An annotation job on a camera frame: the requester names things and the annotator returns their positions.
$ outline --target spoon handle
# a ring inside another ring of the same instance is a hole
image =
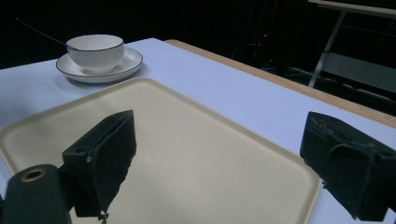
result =
[[[46,36],[47,38],[49,38],[49,39],[51,39],[51,40],[53,40],[53,41],[56,41],[56,42],[58,42],[58,43],[60,43],[60,44],[62,44],[62,45],[64,45],[64,46],[66,46],[66,47],[68,47],[68,48],[73,49],[73,47],[68,46],[68,45],[66,45],[64,42],[61,42],[61,41],[59,41],[59,40],[57,40],[57,39],[55,39],[55,38],[53,38],[53,37],[51,37],[51,36],[49,36],[49,35],[46,35],[46,34],[40,32],[40,31],[38,31],[36,28],[34,28],[34,27],[32,27],[32,26],[26,24],[25,22],[21,21],[20,19],[15,18],[15,20],[17,20],[18,22],[20,22],[20,23],[22,23],[23,25],[27,26],[28,28],[30,28],[30,29],[32,29],[32,30],[38,32],[39,34],[41,34],[41,35],[43,35],[43,36]]]

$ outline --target beige tray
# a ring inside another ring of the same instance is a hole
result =
[[[137,153],[108,223],[307,222],[319,181],[301,158],[147,78],[6,127],[2,155],[13,173],[60,166],[66,148],[105,116],[127,109],[134,110]]]

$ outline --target spoon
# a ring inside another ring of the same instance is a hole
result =
[[[70,45],[65,44],[64,42],[62,42],[62,41],[60,41],[60,40],[57,40],[57,39],[55,39],[55,38],[53,38],[53,37],[51,37],[51,36],[49,36],[49,35],[46,35],[46,34],[40,32],[40,31],[38,31],[36,28],[34,28],[34,27],[32,27],[32,26],[26,24],[25,22],[21,21],[21,20],[18,19],[18,18],[15,18],[15,20],[17,20],[17,21],[20,22],[21,24],[25,25],[26,27],[28,27],[28,28],[34,30],[35,32],[37,32],[37,33],[39,33],[39,34],[41,34],[41,35],[43,35],[43,36],[45,36],[45,37],[47,37],[47,38],[53,40],[53,41],[56,41],[56,42],[58,42],[59,44],[62,44],[62,45],[64,45],[64,46],[66,46],[67,48],[78,50],[78,49],[76,49],[76,48],[71,47]]]

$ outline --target white saucer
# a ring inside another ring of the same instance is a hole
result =
[[[81,82],[89,83],[103,83],[116,81],[133,74],[143,62],[143,56],[141,53],[134,49],[125,48],[124,57],[122,61],[114,67],[110,72],[104,74],[93,74],[86,69],[76,65],[69,54],[65,54],[58,61],[56,61],[56,67],[64,73],[66,77]]]

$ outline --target wooden table edge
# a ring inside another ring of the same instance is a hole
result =
[[[319,7],[326,7],[330,9],[344,10],[344,11],[356,12],[367,15],[376,15],[387,18],[396,17],[396,10],[390,8],[368,7],[368,6],[360,6],[360,5],[354,5],[348,3],[339,3],[339,2],[323,1],[323,0],[308,0],[308,2],[313,4],[318,4]]]
[[[205,49],[199,49],[195,46],[189,45],[187,43],[184,43],[184,42],[181,42],[181,41],[178,41],[175,39],[169,39],[169,40],[166,40],[165,42],[168,44],[171,44],[173,46],[179,47],[181,49],[188,50],[192,53],[201,55],[203,57],[206,57],[206,58],[216,61],[218,63],[226,64],[226,65],[231,66],[231,67],[238,69],[240,71],[249,73],[255,77],[260,77],[265,80],[271,81],[277,85],[283,86],[283,87],[288,88],[293,91],[297,91],[297,92],[304,94],[306,96],[315,98],[322,102],[325,102],[329,105],[337,106],[338,108],[341,108],[346,111],[352,112],[354,114],[363,116],[367,119],[372,119],[374,121],[385,124],[389,127],[396,128],[396,117],[393,117],[392,115],[385,114],[383,112],[374,110],[374,109],[369,108],[364,105],[359,105],[359,104],[350,102],[348,100],[342,99],[337,96],[333,96],[333,95],[323,92],[323,91],[318,91],[318,90],[309,88],[309,87],[302,85],[300,83],[290,81],[283,77],[275,76],[268,72],[262,71],[258,68],[231,60],[229,58],[226,58],[226,57],[220,56],[218,54],[215,54],[213,52],[207,51]]]

